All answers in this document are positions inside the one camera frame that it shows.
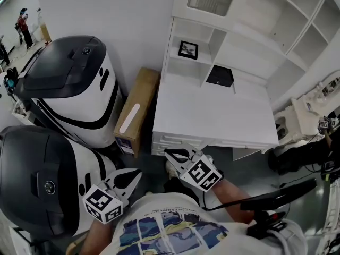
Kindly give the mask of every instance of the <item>black picture frame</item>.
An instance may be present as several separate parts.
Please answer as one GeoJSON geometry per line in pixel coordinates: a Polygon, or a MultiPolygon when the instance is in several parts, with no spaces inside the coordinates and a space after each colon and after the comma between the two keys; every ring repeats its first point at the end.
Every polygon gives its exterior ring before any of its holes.
{"type": "Polygon", "coordinates": [[[178,50],[178,56],[191,58],[192,60],[197,60],[197,58],[198,58],[198,45],[197,44],[193,44],[192,42],[188,42],[188,41],[182,40],[181,41],[181,45],[180,45],[180,49],[178,50]],[[184,44],[194,45],[195,46],[195,54],[194,55],[190,55],[190,54],[184,53],[183,52],[183,45],[184,44]]]}

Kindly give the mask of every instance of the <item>white tape strip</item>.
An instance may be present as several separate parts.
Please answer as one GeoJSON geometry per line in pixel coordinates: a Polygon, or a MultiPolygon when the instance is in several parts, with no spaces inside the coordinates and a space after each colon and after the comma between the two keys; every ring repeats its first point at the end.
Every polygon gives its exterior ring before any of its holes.
{"type": "Polygon", "coordinates": [[[126,130],[128,129],[130,123],[132,122],[132,119],[136,115],[137,111],[140,108],[140,104],[134,104],[133,108],[131,109],[129,115],[126,117],[124,123],[122,124],[121,128],[119,129],[119,132],[121,134],[125,133],[126,130]]]}

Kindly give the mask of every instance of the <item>red shirt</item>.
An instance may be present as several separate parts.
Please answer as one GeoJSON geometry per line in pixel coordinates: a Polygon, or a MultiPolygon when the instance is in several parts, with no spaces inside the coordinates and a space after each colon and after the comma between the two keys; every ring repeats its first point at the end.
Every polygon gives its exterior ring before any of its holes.
{"type": "Polygon", "coordinates": [[[27,24],[25,24],[25,20],[22,16],[19,16],[18,18],[18,25],[21,31],[28,30],[27,24]]]}

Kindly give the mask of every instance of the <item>white t-shirt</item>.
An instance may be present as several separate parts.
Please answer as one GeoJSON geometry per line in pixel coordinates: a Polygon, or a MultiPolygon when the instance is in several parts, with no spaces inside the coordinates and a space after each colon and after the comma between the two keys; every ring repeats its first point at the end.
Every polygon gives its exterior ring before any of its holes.
{"type": "Polygon", "coordinates": [[[247,236],[248,225],[217,223],[187,195],[152,194],[124,214],[101,255],[307,254],[300,227],[286,221],[288,226],[279,236],[257,240],[247,236]]]}

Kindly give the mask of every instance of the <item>white wall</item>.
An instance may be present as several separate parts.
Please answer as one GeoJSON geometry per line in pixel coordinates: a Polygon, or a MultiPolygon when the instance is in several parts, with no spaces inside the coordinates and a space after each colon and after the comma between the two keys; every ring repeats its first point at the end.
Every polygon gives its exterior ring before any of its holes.
{"type": "Polygon", "coordinates": [[[140,67],[158,71],[173,0],[39,0],[52,39],[93,35],[106,47],[124,93],[140,67]]]}
{"type": "Polygon", "coordinates": [[[20,10],[27,8],[29,29],[33,24],[38,24],[38,12],[40,8],[38,0],[8,0],[0,7],[0,35],[4,35],[3,43],[9,51],[16,41],[19,41],[19,35],[14,28],[19,17],[20,10]]]}
{"type": "Polygon", "coordinates": [[[340,70],[340,30],[329,43],[328,47],[312,64],[308,72],[298,80],[283,96],[272,103],[273,111],[280,111],[291,105],[291,98],[299,98],[313,89],[320,81],[323,81],[333,72],[340,70]]]}

